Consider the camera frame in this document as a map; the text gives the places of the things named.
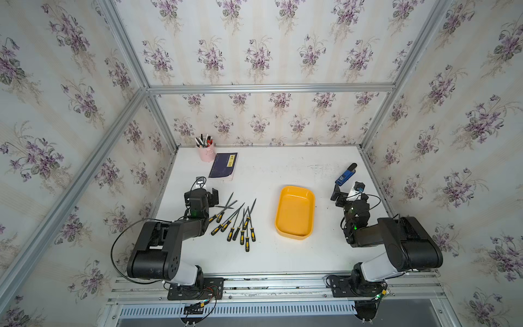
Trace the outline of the yellow plastic storage tray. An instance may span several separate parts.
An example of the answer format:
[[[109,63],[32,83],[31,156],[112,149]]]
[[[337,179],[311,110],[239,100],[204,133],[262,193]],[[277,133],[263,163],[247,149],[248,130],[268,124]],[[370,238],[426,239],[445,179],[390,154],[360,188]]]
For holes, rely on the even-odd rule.
[[[282,237],[304,240],[313,232],[315,195],[306,188],[286,186],[281,190],[275,228]]]

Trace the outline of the blue black stapler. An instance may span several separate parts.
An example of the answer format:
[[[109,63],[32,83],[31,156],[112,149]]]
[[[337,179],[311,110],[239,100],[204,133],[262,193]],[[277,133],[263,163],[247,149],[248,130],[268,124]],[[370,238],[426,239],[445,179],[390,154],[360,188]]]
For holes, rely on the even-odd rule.
[[[335,184],[338,185],[339,187],[344,185],[355,174],[355,170],[357,169],[357,167],[358,167],[357,163],[352,163],[346,169],[346,171],[344,171],[344,173],[342,175],[340,175],[339,178],[337,178],[337,180],[335,181]]]

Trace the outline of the aluminium front rail frame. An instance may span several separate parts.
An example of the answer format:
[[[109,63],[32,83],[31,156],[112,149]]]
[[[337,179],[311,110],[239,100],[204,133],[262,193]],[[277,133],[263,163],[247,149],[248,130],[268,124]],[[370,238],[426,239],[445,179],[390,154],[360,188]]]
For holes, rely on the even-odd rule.
[[[381,296],[336,298],[329,273],[217,275],[203,295],[117,279],[98,326],[458,326],[434,273],[387,280]]]

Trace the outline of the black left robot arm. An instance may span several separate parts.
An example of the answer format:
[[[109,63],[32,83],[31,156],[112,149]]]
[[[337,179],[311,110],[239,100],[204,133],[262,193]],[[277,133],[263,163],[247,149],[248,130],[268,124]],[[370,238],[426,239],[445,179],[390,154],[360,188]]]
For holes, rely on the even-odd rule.
[[[175,222],[147,222],[142,227],[127,263],[127,276],[160,279],[179,286],[204,287],[202,269],[181,259],[183,241],[205,235],[209,209],[219,204],[219,191],[204,188],[184,194],[184,216]]]

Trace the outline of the dark purple notebook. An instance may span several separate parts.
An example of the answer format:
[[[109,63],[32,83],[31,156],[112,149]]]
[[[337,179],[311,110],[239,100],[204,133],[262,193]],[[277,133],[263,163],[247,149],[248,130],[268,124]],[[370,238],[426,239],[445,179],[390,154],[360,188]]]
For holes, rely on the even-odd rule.
[[[231,181],[238,161],[237,153],[218,153],[212,164],[209,178]]]

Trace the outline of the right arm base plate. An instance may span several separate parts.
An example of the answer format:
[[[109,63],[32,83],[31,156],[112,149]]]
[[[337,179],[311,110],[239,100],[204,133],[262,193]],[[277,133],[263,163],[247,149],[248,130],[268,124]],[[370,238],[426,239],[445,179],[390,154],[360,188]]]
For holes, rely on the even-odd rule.
[[[335,298],[381,298],[388,288],[384,281],[368,282],[359,275],[328,275],[326,285]]]

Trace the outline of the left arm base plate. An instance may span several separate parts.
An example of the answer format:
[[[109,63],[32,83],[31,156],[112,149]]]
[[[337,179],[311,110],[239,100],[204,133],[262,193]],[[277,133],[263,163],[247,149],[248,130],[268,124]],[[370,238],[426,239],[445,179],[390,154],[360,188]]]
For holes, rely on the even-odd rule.
[[[169,301],[183,300],[221,300],[223,297],[224,278],[208,278],[197,281],[194,286],[171,284],[168,290]]]

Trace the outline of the pink pen cup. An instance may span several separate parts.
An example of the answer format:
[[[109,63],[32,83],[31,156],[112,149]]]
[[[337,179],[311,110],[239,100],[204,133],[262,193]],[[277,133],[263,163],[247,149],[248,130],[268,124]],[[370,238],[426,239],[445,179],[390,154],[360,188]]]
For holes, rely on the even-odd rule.
[[[213,144],[209,145],[208,147],[198,147],[197,150],[200,159],[203,162],[214,162],[216,151],[215,146]]]

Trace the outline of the file tool moved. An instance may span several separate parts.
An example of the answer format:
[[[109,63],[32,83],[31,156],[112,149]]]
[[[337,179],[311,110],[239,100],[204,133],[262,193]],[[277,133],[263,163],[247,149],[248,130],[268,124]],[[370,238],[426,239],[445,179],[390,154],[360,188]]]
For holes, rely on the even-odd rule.
[[[240,245],[242,245],[242,246],[245,244],[245,229],[243,226],[245,224],[246,215],[247,215],[247,212],[244,209],[243,214],[242,214],[241,226],[240,226]]]
[[[249,207],[249,216],[248,216],[248,220],[249,220],[249,227],[250,227],[250,233],[251,233],[251,240],[252,242],[256,242],[256,233],[255,233],[255,229],[253,227],[253,223],[252,223],[252,213],[253,213],[253,210],[254,210],[254,206],[256,205],[256,201],[257,199],[255,198],[255,200],[253,201],[253,204]]]
[[[246,231],[246,237],[245,237],[245,251],[246,252],[249,252],[250,251],[250,239],[249,239],[249,223],[251,222],[251,214],[250,214],[250,208],[247,207],[247,215],[246,215],[246,219],[245,219],[245,223],[244,223],[244,230]]]
[[[227,242],[230,242],[232,237],[233,237],[233,234],[234,234],[234,230],[235,230],[235,225],[236,225],[236,221],[238,219],[238,216],[239,216],[239,213],[240,213],[240,210],[241,208],[243,207],[243,205],[240,206],[239,209],[237,209],[234,214],[232,215],[232,217],[230,218],[230,222],[232,221],[232,219],[234,219],[234,223],[232,224],[232,227],[230,229],[230,232],[227,236]]]

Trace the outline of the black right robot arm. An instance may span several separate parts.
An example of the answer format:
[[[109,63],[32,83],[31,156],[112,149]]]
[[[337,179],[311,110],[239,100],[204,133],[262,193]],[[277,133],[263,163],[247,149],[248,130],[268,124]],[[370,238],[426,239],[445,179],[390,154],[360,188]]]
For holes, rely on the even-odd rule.
[[[383,245],[385,252],[354,265],[347,277],[330,275],[326,284],[335,298],[373,297],[380,299],[387,290],[386,280],[407,271],[439,268],[443,254],[439,246],[415,217],[383,217],[369,225],[369,195],[364,184],[356,182],[354,194],[342,192],[335,184],[331,200],[343,209],[340,228],[352,248]]]

